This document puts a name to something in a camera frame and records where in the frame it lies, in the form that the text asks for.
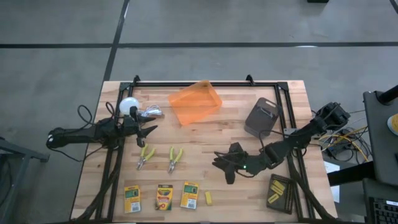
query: yellow-handled pliers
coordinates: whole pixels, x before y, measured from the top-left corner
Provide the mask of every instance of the yellow-handled pliers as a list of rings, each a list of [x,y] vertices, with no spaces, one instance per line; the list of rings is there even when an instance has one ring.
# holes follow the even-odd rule
[[[141,155],[139,158],[137,170],[141,170],[142,165],[146,161],[148,161],[154,154],[155,154],[155,148],[153,148],[148,155],[145,156],[145,150],[148,148],[148,144],[145,144],[145,146],[141,149]]]
[[[180,160],[181,156],[182,156],[182,148],[180,149],[180,151],[178,152],[177,157],[175,158],[175,160],[173,160],[173,156],[174,156],[174,147],[172,146],[170,148],[170,165],[169,165],[169,174],[171,174],[174,170],[175,164]]]

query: orange translucent container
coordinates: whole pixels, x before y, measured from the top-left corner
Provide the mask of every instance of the orange translucent container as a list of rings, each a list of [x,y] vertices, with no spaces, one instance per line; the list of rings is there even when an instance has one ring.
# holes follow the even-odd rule
[[[223,103],[208,80],[188,86],[169,96],[169,103],[182,125],[214,113]]]

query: gray floor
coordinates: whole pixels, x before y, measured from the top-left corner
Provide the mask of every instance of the gray floor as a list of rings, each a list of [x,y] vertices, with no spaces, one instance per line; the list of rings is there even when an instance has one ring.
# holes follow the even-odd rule
[[[1,1],[0,44],[111,43],[122,4]],[[131,0],[121,42],[397,41],[397,21],[388,0]],[[82,124],[78,105],[95,111],[109,52],[0,49],[0,136],[48,152],[51,129]],[[313,109],[337,101],[354,111],[362,92],[398,83],[396,58],[398,47],[119,49],[111,80],[305,80]],[[64,150],[82,158],[84,148]],[[60,154],[32,162],[14,223],[68,220],[80,170]]]

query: wooden tabletop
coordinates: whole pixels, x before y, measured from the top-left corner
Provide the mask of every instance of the wooden tabletop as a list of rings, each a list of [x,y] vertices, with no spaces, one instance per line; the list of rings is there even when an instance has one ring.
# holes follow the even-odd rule
[[[303,81],[287,81],[290,89],[294,115],[297,126],[305,126],[312,118],[310,105]],[[116,104],[120,82],[104,82],[99,99],[96,120],[109,117],[105,103]],[[224,172],[211,164],[215,155],[213,151],[227,152],[229,145],[240,142],[243,149],[250,154],[258,154],[261,147],[259,140],[245,132],[244,121],[260,97],[276,102],[273,87],[215,87],[223,104],[219,111],[208,115],[203,120],[181,127],[169,105],[167,97],[179,91],[180,87],[143,87],[134,88],[133,97],[140,102],[144,110],[150,105],[159,105],[164,118],[156,119],[144,127],[159,125],[146,139],[149,148],[156,148],[154,156],[147,161],[140,171],[136,170],[140,148],[136,137],[126,138],[123,161],[119,178],[114,222],[287,222],[296,221],[292,215],[271,210],[266,207],[266,195],[271,174],[289,177],[287,162],[272,170],[264,170],[254,178],[236,176],[233,185],[227,185]],[[282,94],[285,118],[289,117]],[[279,121],[274,130],[281,131]],[[271,133],[264,143],[281,140],[278,134]],[[169,175],[170,146],[184,148],[180,162]],[[90,144],[87,153],[99,148]],[[85,208],[98,193],[101,184],[106,150],[100,150],[90,156],[84,163],[80,184],[71,218],[82,214]],[[309,146],[304,156],[310,188],[326,210],[336,217],[335,204],[331,194],[322,154],[319,147]],[[196,210],[180,207],[184,181],[199,183],[199,198]],[[158,184],[171,184],[174,196],[171,211],[155,210],[156,189]],[[124,187],[139,185],[141,190],[141,212],[124,213]],[[210,191],[213,205],[207,206],[205,191]],[[305,200],[300,191],[300,198],[305,217],[307,216]],[[108,211],[109,195],[105,196],[103,215]]]

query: metal tool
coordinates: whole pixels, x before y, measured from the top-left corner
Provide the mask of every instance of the metal tool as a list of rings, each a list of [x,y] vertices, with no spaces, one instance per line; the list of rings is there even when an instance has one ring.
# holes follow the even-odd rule
[[[174,147],[172,146],[170,148],[170,165],[169,165],[169,174],[171,174],[174,170],[175,164],[180,160],[181,156],[182,156],[182,148],[180,149],[180,151],[178,152],[177,157],[175,158],[175,160],[173,161],[173,156],[174,156]]]
[[[141,170],[141,167],[144,165],[146,161],[148,161],[154,154],[155,154],[155,148],[153,148],[150,153],[146,156],[145,155],[145,150],[148,148],[148,144],[145,144],[145,146],[141,149],[141,156],[139,158],[139,162],[137,165],[137,170]]]

